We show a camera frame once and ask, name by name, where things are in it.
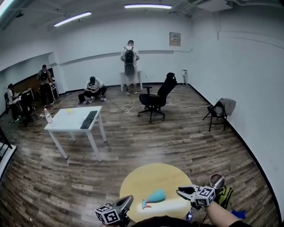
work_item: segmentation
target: black keyboard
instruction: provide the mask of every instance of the black keyboard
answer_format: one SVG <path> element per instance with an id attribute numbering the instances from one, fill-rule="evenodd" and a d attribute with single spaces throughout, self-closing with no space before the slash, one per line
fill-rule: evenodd
<path id="1" fill-rule="evenodd" d="M 97 111 L 91 111 L 81 125 L 81 129 L 88 129 L 96 116 Z"/>

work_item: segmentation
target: black and white marker cube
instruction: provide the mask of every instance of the black and white marker cube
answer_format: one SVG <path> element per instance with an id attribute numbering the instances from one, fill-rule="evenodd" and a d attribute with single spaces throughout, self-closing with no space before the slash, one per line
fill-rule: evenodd
<path id="1" fill-rule="evenodd" d="M 214 198 L 214 188 L 208 186 L 200 187 L 195 196 L 195 203 L 197 206 L 209 206 Z"/>
<path id="2" fill-rule="evenodd" d="M 111 206 L 103 205 L 95 210 L 98 219 L 104 224 L 112 224 L 120 220 L 119 215 Z"/>

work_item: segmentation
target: person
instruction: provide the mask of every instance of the person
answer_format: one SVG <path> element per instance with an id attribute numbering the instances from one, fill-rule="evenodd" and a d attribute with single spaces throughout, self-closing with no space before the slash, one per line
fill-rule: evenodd
<path id="1" fill-rule="evenodd" d="M 212 202 L 208 207 L 205 207 L 210 222 L 215 227 L 250 227 L 240 221 L 235 215 L 225 210 L 216 202 Z M 168 216 L 153 217 L 136 223 L 132 227 L 210 227 L 212 225 L 203 224 L 199 221 L 189 223 L 188 221 L 172 218 Z"/>
<path id="2" fill-rule="evenodd" d="M 46 65 L 43 65 L 42 70 L 39 71 L 37 75 L 37 80 L 40 81 L 39 87 L 40 87 L 40 96 L 41 101 L 43 104 L 43 107 L 46 107 L 46 93 L 49 99 L 49 104 L 52 105 L 54 103 L 53 101 L 53 95 L 51 90 L 51 73 L 47 70 Z"/>
<path id="3" fill-rule="evenodd" d="M 138 73 L 137 73 L 137 61 L 140 59 L 140 57 L 139 57 L 138 50 L 134 47 L 133 40 L 129 40 L 127 43 L 127 46 L 122 49 L 121 54 L 120 54 L 120 59 L 124 62 L 125 53 L 129 50 L 132 50 L 134 53 L 134 56 L 133 56 L 134 75 L 132 77 L 126 76 L 127 95 L 130 94 L 131 84 L 133 84 L 133 87 L 134 87 L 134 94 L 137 94 L 137 83 L 139 82 Z"/>
<path id="4" fill-rule="evenodd" d="M 7 96 L 8 96 L 8 105 L 12 111 L 12 117 L 14 119 L 14 122 L 18 122 L 20 119 L 18 118 L 18 107 L 16 105 L 16 102 L 13 102 L 13 99 L 18 98 L 18 96 L 14 96 L 14 92 L 12 91 L 13 85 L 10 83 L 8 85 L 8 90 L 7 90 Z"/>
<path id="5" fill-rule="evenodd" d="M 99 96 L 101 101 L 106 101 L 106 91 L 107 87 L 103 84 L 103 82 L 94 76 L 90 77 L 90 80 L 87 81 L 86 87 L 84 89 L 84 96 L 91 98 L 90 101 L 93 101 L 95 97 Z"/>

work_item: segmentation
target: black pants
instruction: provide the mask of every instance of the black pants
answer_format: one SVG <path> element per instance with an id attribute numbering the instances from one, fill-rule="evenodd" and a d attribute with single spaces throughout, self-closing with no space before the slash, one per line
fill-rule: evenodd
<path id="1" fill-rule="evenodd" d="M 84 91 L 84 95 L 87 96 L 88 98 L 90 97 L 96 97 L 98 95 L 104 95 L 107 91 L 107 87 L 106 86 L 103 86 L 101 87 L 96 93 L 91 93 L 90 91 Z"/>
<path id="2" fill-rule="evenodd" d="M 14 120 L 17 120 L 18 119 L 18 107 L 16 104 L 10 104 L 9 105 L 11 111 L 12 111 L 12 116 L 13 116 L 13 119 Z"/>
<path id="3" fill-rule="evenodd" d="M 40 96 L 43 106 L 46 105 L 46 93 L 48 95 L 49 104 L 53 103 L 52 91 L 48 83 L 40 85 Z"/>

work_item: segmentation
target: air conditioning unit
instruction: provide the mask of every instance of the air conditioning unit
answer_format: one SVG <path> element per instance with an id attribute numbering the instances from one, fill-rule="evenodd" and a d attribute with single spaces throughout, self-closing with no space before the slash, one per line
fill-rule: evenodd
<path id="1" fill-rule="evenodd" d="M 228 3 L 227 1 L 224 0 L 209 0 L 204 3 L 198 4 L 197 7 L 210 12 L 216 12 L 225 9 L 232 9 L 233 3 L 232 2 Z"/>

